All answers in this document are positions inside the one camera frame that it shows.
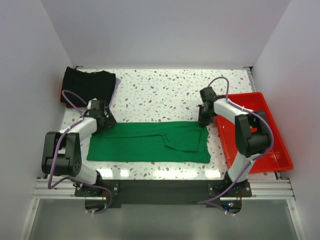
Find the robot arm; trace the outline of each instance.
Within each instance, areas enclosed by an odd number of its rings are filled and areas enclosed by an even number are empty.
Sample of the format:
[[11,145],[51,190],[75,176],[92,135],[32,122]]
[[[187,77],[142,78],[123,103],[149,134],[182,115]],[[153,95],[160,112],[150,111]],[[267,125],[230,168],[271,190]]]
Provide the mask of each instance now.
[[[106,101],[90,101],[83,121],[62,139],[53,175],[69,176],[75,181],[95,185],[100,174],[82,163],[80,143],[89,135],[96,135],[116,123]],[[51,131],[45,135],[41,164],[42,172],[45,174],[50,174],[58,139],[65,131],[66,129]]]
[[[199,106],[198,122],[201,127],[207,126],[214,121],[214,116],[220,115],[235,125],[235,144],[237,154],[231,168],[224,176],[224,184],[221,192],[226,189],[245,170],[237,183],[247,181],[248,174],[254,165],[254,158],[264,153],[271,145],[271,135],[267,127],[257,118],[230,105],[224,95],[217,96],[212,87],[206,87],[200,91],[203,105]],[[260,117],[267,121],[263,111],[256,111]]]

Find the gray floor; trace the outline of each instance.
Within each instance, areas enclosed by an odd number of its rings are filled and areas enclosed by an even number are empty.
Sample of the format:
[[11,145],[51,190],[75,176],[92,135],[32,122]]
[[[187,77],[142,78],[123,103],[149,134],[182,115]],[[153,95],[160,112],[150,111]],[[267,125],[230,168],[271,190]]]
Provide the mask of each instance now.
[[91,216],[83,200],[42,200],[31,240],[296,240],[284,200],[247,200],[236,218],[198,205],[124,205]]

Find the folded fabric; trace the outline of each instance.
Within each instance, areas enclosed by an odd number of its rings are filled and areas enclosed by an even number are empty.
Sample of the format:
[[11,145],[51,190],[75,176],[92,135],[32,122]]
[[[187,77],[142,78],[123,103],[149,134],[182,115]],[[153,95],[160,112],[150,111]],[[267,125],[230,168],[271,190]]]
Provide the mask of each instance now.
[[193,121],[117,123],[91,137],[87,160],[209,163],[208,135]]
[[[69,90],[79,95],[87,103],[94,98],[110,103],[115,87],[116,75],[114,73],[107,71],[87,73],[67,67],[62,81],[61,91]],[[67,97],[77,107],[86,107],[86,104],[77,97],[71,94],[68,94]],[[62,95],[60,96],[60,101],[67,103]]]

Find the cable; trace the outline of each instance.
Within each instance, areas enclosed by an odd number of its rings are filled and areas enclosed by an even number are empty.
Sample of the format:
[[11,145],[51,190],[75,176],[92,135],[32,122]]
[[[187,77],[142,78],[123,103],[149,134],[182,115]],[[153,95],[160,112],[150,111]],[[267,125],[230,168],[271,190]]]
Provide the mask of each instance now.
[[110,201],[108,203],[108,205],[106,205],[102,210],[100,211],[94,211],[93,214],[99,214],[99,213],[103,213],[104,211],[106,211],[111,203],[112,203],[112,193],[109,189],[107,189],[106,187],[103,187],[103,186],[96,186],[96,185],[91,185],[91,184],[87,184],[87,183],[84,183],[84,182],[79,182],[79,181],[76,181],[74,179],[72,179],[71,177],[69,176],[66,176],[64,178],[61,178],[59,181],[57,181],[55,184],[51,185],[52,183],[52,179],[53,179],[53,176],[54,176],[54,172],[55,172],[55,168],[56,168],[56,163],[57,163],[57,158],[58,158],[58,152],[59,152],[59,149],[60,149],[60,145],[61,145],[61,142],[63,140],[63,138],[66,136],[66,134],[72,129],[74,128],[75,126],[77,126],[78,124],[82,123],[84,121],[84,115],[83,113],[67,98],[67,96],[65,95],[65,93],[69,93],[69,94],[72,94],[74,95],[75,97],[77,97],[78,99],[80,99],[84,104],[87,104],[86,101],[84,101],[80,96],[78,96],[77,94],[75,94],[74,92],[72,91],[69,91],[69,90],[63,90],[61,92],[62,96],[65,98],[65,100],[73,107],[77,110],[77,112],[81,115],[81,119],[79,121],[77,121],[76,123],[72,124],[70,127],[68,127],[64,132],[63,134],[61,134],[61,136],[59,137],[57,143],[56,143],[56,147],[55,147],[55,151],[54,151],[54,155],[53,155],[53,160],[52,160],[52,165],[51,165],[51,169],[50,169],[50,174],[49,174],[49,179],[48,179],[48,189],[53,189],[55,186],[57,186],[59,183],[61,183],[62,181],[64,180],[71,180],[72,182],[74,183],[77,183],[77,184],[82,184],[84,186],[87,186],[87,187],[90,187],[90,188],[95,188],[95,189],[102,189],[104,191],[106,191],[109,195],[109,198],[110,198]]
[[[229,94],[229,80],[228,80],[226,77],[220,76],[220,77],[217,77],[217,78],[213,79],[213,80],[209,83],[208,87],[209,87],[214,81],[216,81],[216,80],[218,80],[218,79],[225,79],[226,82],[227,82],[227,89],[226,89],[226,95],[225,95],[225,98],[226,98],[227,103],[230,104],[231,106],[235,107],[235,108],[238,109],[238,110],[241,110],[241,111],[243,111],[243,112],[245,112],[245,113],[251,114],[251,115],[255,116],[256,118],[258,118],[261,122],[263,122],[263,124],[265,124],[265,126],[266,126],[267,129],[268,129],[268,131],[270,132],[270,135],[271,135],[270,147],[268,148],[267,151],[265,151],[265,152],[262,153],[261,155],[253,158],[252,161],[256,161],[257,159],[262,158],[263,156],[267,155],[267,154],[272,150],[272,148],[273,148],[273,146],[274,146],[275,139],[274,139],[274,134],[273,134],[273,132],[272,132],[272,130],[271,130],[271,127],[269,126],[269,124],[268,124],[261,116],[259,116],[259,115],[256,114],[255,112],[253,112],[253,111],[251,111],[251,110],[249,110],[249,109],[247,109],[247,108],[245,108],[245,107],[239,106],[238,104],[234,103],[233,101],[231,101],[231,100],[228,98],[228,94]],[[209,205],[212,205],[213,203],[212,203],[211,201],[217,200],[217,199],[221,198],[223,195],[225,195],[225,194],[237,183],[237,181],[241,178],[241,176],[244,174],[244,172],[250,167],[250,165],[251,165],[251,161],[249,161],[249,162],[245,165],[245,167],[243,168],[243,170],[239,173],[239,175],[235,178],[235,180],[231,183],[231,185],[230,185],[226,190],[224,190],[224,191],[223,191],[222,193],[220,193],[219,195],[217,195],[217,196],[215,196],[215,197],[213,197],[213,198],[210,198],[210,199],[208,199],[208,200],[198,201],[198,204],[209,204]]]

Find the table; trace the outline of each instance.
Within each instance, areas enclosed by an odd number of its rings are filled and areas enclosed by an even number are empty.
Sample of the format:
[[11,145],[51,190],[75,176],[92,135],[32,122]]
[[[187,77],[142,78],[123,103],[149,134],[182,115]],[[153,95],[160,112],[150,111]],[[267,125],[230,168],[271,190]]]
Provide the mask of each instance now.
[[[118,123],[197,121],[201,97],[199,91],[219,76],[230,81],[230,94],[253,91],[245,69],[81,69],[83,72],[108,71],[121,80],[110,110]],[[223,79],[211,85],[220,95],[227,84]],[[79,119],[74,109],[66,109],[61,129]],[[206,180],[223,179],[228,170],[218,130],[208,127],[207,146],[210,163],[194,162],[111,162],[87,161],[90,138],[81,143],[82,162],[98,170],[103,179],[126,180]],[[249,175],[250,180],[274,180],[274,172]]]

